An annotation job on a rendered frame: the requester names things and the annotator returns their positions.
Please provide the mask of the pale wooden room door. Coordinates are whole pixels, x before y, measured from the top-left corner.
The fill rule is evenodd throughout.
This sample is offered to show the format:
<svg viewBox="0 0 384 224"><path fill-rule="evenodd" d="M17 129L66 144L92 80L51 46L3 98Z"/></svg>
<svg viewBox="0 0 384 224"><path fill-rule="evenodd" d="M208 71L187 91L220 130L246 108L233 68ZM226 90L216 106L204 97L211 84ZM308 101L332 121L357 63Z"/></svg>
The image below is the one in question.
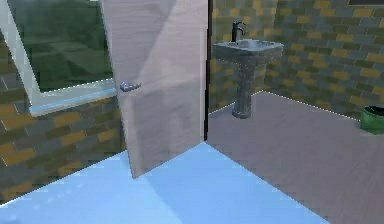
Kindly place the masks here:
<svg viewBox="0 0 384 224"><path fill-rule="evenodd" d="M204 140L209 0L102 0L131 174ZM120 84L141 83L130 92Z"/></svg>

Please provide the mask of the black sink faucet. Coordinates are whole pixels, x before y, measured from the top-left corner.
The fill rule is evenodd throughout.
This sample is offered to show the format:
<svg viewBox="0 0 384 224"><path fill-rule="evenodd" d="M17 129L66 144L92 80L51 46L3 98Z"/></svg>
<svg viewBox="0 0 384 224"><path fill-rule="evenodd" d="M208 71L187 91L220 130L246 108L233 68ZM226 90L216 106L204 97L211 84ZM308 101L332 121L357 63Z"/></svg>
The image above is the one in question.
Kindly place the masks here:
<svg viewBox="0 0 384 224"><path fill-rule="evenodd" d="M244 29L239 26L240 24L246 25L242 21L233 21L233 23L232 23L232 30L231 30L231 42L236 42L237 41L237 37L238 37L238 33L239 32L241 33L241 35L245 35Z"/></svg>

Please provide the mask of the white framed window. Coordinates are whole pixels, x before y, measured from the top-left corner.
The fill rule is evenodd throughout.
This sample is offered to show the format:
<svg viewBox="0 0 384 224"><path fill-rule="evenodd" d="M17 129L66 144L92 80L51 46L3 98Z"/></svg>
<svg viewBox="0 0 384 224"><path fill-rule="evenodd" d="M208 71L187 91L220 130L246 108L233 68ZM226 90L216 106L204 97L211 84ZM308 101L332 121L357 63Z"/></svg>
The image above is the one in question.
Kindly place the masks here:
<svg viewBox="0 0 384 224"><path fill-rule="evenodd" d="M32 116L116 95L102 0L0 0L0 31Z"/></svg>

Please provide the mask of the green round bin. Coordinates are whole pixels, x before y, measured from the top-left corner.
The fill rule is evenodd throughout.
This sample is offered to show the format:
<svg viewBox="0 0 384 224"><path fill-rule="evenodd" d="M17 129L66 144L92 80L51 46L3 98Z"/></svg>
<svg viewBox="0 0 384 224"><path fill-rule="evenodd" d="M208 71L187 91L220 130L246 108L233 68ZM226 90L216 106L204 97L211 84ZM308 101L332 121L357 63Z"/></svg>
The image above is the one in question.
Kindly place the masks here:
<svg viewBox="0 0 384 224"><path fill-rule="evenodd" d="M384 107L366 106L362 111L360 128L372 134L384 134Z"/></svg>

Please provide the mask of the grey stone pedestal sink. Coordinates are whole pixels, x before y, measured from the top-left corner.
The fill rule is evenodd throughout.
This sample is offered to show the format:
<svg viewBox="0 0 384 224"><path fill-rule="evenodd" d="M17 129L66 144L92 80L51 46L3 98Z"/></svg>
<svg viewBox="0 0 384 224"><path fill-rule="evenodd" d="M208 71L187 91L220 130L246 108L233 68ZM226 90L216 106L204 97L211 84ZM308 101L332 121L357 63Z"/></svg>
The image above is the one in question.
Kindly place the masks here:
<svg viewBox="0 0 384 224"><path fill-rule="evenodd" d="M251 85L258 66L271 64L281 58L284 45L265 40L243 39L213 45L213 57L236 64L237 92L232 115L239 119L251 116Z"/></svg>

